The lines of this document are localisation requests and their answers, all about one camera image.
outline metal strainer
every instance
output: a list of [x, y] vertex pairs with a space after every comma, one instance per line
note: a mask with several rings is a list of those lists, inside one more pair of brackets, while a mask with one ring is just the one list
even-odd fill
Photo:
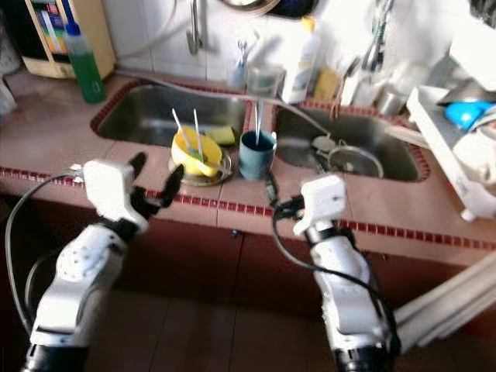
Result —
[[379, 160], [366, 150], [355, 146], [338, 146], [327, 156], [329, 169], [382, 178], [384, 169]]

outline double sink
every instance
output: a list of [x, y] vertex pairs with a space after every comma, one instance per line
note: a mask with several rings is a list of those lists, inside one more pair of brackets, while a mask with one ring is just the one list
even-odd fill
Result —
[[[102, 120], [97, 134], [111, 139], [170, 147], [177, 132], [172, 108], [181, 123], [194, 126], [193, 109], [197, 110], [200, 131], [231, 126], [239, 144], [246, 117], [246, 104], [238, 98], [211, 98], [154, 84], [130, 89]], [[368, 115], [342, 114], [331, 120], [322, 110], [304, 109], [332, 134], [337, 143], [357, 146], [372, 153], [384, 168], [384, 178], [416, 181], [419, 170], [408, 145], [389, 136], [385, 128], [391, 124]], [[276, 156], [299, 167], [313, 167], [308, 156], [314, 138], [322, 131], [285, 108], [277, 110]]]

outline white bottle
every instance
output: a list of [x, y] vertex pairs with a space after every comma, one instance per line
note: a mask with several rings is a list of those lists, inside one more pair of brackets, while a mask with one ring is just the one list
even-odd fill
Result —
[[308, 84], [312, 78], [315, 57], [320, 47], [320, 38], [314, 34], [315, 18], [305, 16], [295, 37], [297, 45], [292, 49], [285, 64], [286, 78], [281, 90], [281, 99], [286, 103], [304, 101]]

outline wall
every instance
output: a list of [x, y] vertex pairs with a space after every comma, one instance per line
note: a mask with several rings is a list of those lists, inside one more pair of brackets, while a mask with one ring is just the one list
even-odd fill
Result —
[[[173, 0], [102, 0], [118, 55], [146, 45], [170, 18]], [[219, 0], [198, 0], [205, 49], [197, 56], [188, 51], [185, 33], [191, 28], [189, 0], [177, 0], [174, 18], [161, 43], [141, 54], [120, 59], [126, 67], [221, 81], [238, 55], [237, 40], [260, 34], [255, 61], [284, 63], [292, 48], [291, 34], [298, 21], [273, 16], [251, 17], [226, 8]], [[370, 41], [374, 0], [319, 0], [314, 15], [322, 35], [319, 65], [326, 61], [342, 71], [355, 53]], [[384, 66], [390, 70], [400, 59], [432, 66], [449, 46], [456, 25], [468, 16], [467, 0], [396, 0], [387, 29]]]

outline dish soap bottle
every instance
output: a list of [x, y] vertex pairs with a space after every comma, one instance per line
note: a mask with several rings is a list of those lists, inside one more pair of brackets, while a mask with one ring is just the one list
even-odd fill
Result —
[[297, 46], [293, 48], [294, 54], [288, 56], [289, 62], [285, 65], [286, 78], [281, 99], [286, 103], [298, 103], [306, 98], [315, 56], [320, 46], [320, 38], [314, 34], [314, 30], [314, 17], [306, 15], [301, 18], [301, 28], [295, 37]]
[[74, 21], [68, 0], [64, 0], [64, 9], [67, 16], [65, 43], [77, 84], [87, 103], [102, 102], [106, 99], [105, 89], [91, 45], [86, 36], [81, 33], [79, 25]]

